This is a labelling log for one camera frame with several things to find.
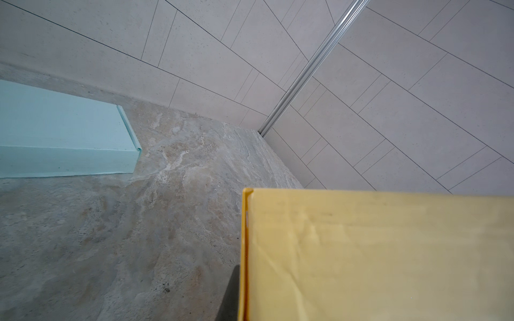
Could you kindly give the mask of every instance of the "wrinkled yellow paper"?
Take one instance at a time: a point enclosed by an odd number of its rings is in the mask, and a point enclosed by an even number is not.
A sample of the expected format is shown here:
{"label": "wrinkled yellow paper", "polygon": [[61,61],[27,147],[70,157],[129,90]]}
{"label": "wrinkled yellow paper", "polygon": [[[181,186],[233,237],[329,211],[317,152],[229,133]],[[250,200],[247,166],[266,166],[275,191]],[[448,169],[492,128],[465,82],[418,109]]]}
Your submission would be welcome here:
{"label": "wrinkled yellow paper", "polygon": [[514,319],[514,198],[243,197],[240,320]]}

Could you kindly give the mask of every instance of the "tiled wall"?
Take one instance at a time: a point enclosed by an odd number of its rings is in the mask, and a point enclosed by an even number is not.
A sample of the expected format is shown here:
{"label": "tiled wall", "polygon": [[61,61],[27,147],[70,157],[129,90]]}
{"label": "tiled wall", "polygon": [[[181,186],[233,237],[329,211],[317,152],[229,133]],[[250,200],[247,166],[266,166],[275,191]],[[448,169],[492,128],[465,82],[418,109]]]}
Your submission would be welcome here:
{"label": "tiled wall", "polygon": [[513,86],[513,1],[372,0],[266,140],[308,188],[514,195]]}
{"label": "tiled wall", "polygon": [[258,129],[349,2],[2,0],[0,62]]}

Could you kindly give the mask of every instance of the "metal rail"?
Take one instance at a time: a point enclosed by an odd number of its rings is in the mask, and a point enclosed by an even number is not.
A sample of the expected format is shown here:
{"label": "metal rail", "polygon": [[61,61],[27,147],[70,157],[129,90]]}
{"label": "metal rail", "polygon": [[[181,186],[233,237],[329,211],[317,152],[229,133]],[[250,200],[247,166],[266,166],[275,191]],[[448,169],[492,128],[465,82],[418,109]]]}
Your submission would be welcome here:
{"label": "metal rail", "polygon": [[303,68],[302,72],[298,75],[296,80],[293,82],[289,90],[279,101],[278,105],[273,109],[271,114],[268,116],[264,124],[259,129],[259,133],[262,137],[266,136],[271,127],[275,124],[275,122],[279,119],[282,113],[286,110],[287,106],[293,101],[293,99],[298,95],[300,90],[302,90],[303,86],[309,81],[310,77],[316,72],[321,63],[325,60],[328,54],[332,51],[332,49],[337,45],[338,41],[343,37],[346,33],[352,22],[359,15],[359,13],[364,9],[364,7],[368,4],[370,0],[354,0],[352,4],[348,7],[343,17],[332,29],[330,34],[326,37],[325,41],[321,44],[321,46],[316,50],[316,53],[312,57],[312,59],[307,63],[305,68]]}

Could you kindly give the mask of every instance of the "teal box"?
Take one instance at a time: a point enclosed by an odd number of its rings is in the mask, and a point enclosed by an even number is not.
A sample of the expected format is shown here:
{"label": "teal box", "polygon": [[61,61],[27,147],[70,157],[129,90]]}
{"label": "teal box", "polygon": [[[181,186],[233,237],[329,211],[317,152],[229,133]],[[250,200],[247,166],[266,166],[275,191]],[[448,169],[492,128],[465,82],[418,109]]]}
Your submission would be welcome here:
{"label": "teal box", "polygon": [[0,80],[0,178],[133,173],[121,106]]}

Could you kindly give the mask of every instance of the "marble surface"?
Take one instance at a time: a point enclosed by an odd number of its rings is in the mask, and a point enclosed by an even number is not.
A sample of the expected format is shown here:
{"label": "marble surface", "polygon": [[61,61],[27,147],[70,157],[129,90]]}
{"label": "marble surface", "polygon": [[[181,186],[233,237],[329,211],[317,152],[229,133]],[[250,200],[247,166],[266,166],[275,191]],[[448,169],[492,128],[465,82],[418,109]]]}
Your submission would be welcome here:
{"label": "marble surface", "polygon": [[256,131],[0,65],[0,79],[123,106],[133,174],[0,180],[1,320],[213,320],[244,187],[301,188]]}

